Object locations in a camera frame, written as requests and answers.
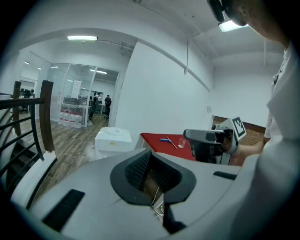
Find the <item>wire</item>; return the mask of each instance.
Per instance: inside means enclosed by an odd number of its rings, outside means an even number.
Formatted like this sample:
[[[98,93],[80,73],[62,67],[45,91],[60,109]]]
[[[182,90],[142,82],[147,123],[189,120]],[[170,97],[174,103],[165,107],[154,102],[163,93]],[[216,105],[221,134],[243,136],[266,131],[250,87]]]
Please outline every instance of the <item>wire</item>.
[[[155,193],[155,196],[154,196],[154,199],[153,199],[153,201],[152,201],[152,203],[151,203],[151,207],[153,208],[153,210],[157,213],[157,216],[155,217],[155,218],[157,218],[158,216],[163,216],[164,215],[164,212],[162,211],[162,207],[165,207],[165,206],[161,206],[160,207],[160,210],[163,212],[163,213],[159,213],[158,211],[156,211],[156,209],[153,207],[153,203],[154,203],[154,201],[155,201],[155,199],[156,199],[156,195],[157,195],[157,193],[158,193],[158,190],[159,190],[159,187],[158,187],[158,189],[156,190],[156,193]]]

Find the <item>table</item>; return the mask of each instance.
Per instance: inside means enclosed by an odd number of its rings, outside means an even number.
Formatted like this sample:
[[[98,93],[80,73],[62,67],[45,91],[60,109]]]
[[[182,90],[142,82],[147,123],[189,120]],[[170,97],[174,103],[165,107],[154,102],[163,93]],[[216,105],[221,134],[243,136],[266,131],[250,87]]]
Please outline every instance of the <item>table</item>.
[[[178,147],[179,139],[184,138],[183,134],[141,133],[140,136],[154,152],[161,152],[175,157],[184,158],[186,160],[195,161],[192,157],[191,147],[188,139],[186,139],[184,148]],[[161,138],[167,137],[174,143],[177,149],[174,148],[174,146],[169,142],[160,141]]]

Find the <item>standing person in black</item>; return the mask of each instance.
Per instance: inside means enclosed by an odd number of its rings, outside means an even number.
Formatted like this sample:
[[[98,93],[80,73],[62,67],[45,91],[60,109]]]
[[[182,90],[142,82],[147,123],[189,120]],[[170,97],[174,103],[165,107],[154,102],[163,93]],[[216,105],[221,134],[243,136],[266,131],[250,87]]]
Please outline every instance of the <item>standing person in black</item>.
[[[112,99],[109,97],[109,95],[107,95],[107,97],[105,98],[105,106],[106,106],[105,114],[107,116],[109,115],[111,104],[112,104]]]

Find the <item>brick wall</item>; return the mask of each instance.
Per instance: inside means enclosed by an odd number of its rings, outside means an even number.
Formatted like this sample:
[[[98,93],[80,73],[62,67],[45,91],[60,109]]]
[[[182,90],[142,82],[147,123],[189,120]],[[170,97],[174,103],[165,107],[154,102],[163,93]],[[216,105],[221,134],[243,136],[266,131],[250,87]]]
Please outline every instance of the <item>brick wall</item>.
[[[220,124],[222,122],[224,122],[227,118],[222,118],[222,117],[214,117],[213,120],[213,124]],[[241,140],[240,140],[240,144],[242,145],[255,145],[258,142],[263,140],[263,135],[265,132],[265,128],[261,127],[261,126],[257,126],[254,124],[250,124],[247,122],[243,122],[244,123],[244,127],[246,129],[246,133],[247,135],[244,136]]]

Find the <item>railing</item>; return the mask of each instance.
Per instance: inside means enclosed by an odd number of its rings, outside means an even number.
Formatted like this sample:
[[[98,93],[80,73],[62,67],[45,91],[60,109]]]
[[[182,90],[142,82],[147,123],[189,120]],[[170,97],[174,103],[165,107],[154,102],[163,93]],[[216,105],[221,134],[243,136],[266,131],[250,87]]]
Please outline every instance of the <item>railing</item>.
[[[34,142],[20,151],[16,156],[10,159],[1,169],[0,169],[0,177],[7,171],[7,169],[27,150],[29,150],[34,145],[37,148],[37,154],[34,155],[31,160],[26,163],[20,172],[12,179],[10,184],[7,186],[6,191],[11,193],[11,188],[14,185],[14,182],[18,177],[22,177],[22,173],[24,169],[39,157],[42,161],[44,161],[44,156],[41,151],[41,147],[38,141],[37,128],[35,122],[35,105],[39,104],[39,118],[40,118],[40,128],[41,128],[41,136],[43,139],[45,150],[48,152],[54,151],[53,139],[51,134],[51,124],[50,124],[50,103],[51,103],[51,92],[53,88],[53,83],[48,81],[43,81],[40,98],[19,98],[21,82],[15,82],[14,94],[13,97],[15,99],[1,100],[0,101],[0,110],[6,109],[3,116],[0,119],[0,123],[7,118],[8,114],[12,115],[8,118],[6,123],[0,126],[0,139],[4,133],[6,128],[9,128],[7,135],[4,137],[4,141],[0,146],[0,157],[5,149],[24,138],[29,134],[33,134]],[[23,119],[19,119],[19,106],[29,105],[30,106],[30,117],[26,117]],[[30,120],[32,130],[27,131],[25,133],[21,133],[20,123]],[[8,141],[11,132],[15,128],[15,133],[17,135],[16,138]]]

